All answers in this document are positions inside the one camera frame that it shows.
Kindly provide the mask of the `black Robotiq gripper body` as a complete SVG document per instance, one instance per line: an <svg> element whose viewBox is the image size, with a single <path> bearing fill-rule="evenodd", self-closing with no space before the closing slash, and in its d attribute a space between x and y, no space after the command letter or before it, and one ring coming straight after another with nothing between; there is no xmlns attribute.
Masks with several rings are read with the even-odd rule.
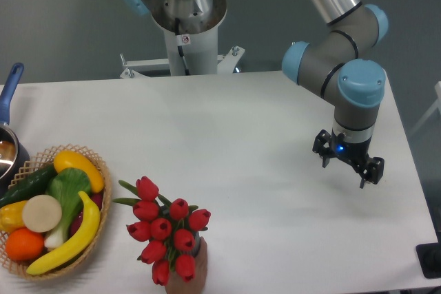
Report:
<svg viewBox="0 0 441 294"><path fill-rule="evenodd" d="M371 137L370 129L363 131L333 129L329 144L330 155L327 158L329 160L337 158L352 167L367 167L372 161L368 153Z"/></svg>

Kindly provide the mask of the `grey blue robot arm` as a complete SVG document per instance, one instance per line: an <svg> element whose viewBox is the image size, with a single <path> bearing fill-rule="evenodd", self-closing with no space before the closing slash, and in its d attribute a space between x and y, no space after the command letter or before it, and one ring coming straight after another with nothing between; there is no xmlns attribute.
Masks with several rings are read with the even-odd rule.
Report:
<svg viewBox="0 0 441 294"><path fill-rule="evenodd" d="M330 132L321 131L313 151L327 165L332 158L347 163L362 182L376 184L384 160L368 153L385 70L362 54L381 41L389 22L377 6L361 0L312 0L330 29L318 46L297 41L282 60L284 75L334 107ZM231 72L232 55L218 55L218 27L227 13L226 0L124 0L138 15L151 15L165 37L174 76Z"/></svg>

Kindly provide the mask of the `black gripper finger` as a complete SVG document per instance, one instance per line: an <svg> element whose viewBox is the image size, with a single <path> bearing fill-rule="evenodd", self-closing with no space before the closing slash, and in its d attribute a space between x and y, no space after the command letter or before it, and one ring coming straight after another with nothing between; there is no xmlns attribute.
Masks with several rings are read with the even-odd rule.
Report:
<svg viewBox="0 0 441 294"><path fill-rule="evenodd" d="M322 129L314 139L312 151L322 159L322 167L326 168L332 159L331 135Z"/></svg>
<svg viewBox="0 0 441 294"><path fill-rule="evenodd" d="M380 157L368 158L358 171L360 175L360 188L363 189L367 182L377 185L383 177L384 159Z"/></svg>

